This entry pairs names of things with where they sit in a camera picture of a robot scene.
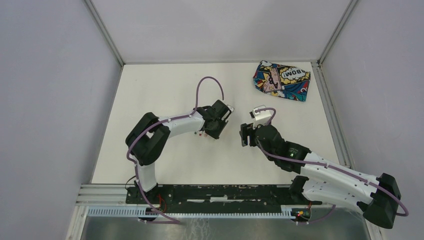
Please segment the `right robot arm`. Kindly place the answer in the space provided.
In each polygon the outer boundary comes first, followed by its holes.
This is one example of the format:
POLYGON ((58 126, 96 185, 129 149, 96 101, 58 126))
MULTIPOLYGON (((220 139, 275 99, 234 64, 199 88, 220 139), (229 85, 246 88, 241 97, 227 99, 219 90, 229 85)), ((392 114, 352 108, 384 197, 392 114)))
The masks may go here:
POLYGON ((309 200, 348 208, 384 229, 392 229, 400 216, 402 196, 392 175, 375 176, 334 164, 307 147, 284 140, 272 125, 243 123, 239 134, 242 146, 259 148, 268 161, 297 174, 288 191, 293 203, 309 200))

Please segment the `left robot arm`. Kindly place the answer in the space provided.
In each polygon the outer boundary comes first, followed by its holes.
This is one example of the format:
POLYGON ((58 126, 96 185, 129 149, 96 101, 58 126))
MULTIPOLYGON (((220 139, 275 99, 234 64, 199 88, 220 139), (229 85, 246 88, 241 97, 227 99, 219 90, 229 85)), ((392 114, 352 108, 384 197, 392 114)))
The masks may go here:
POLYGON ((125 139, 127 159, 134 164, 138 197, 145 204, 157 198, 155 162, 170 138, 185 133, 206 134, 217 140, 228 124, 234 108, 217 100, 213 105, 196 107, 189 113, 158 117, 146 113, 125 139))

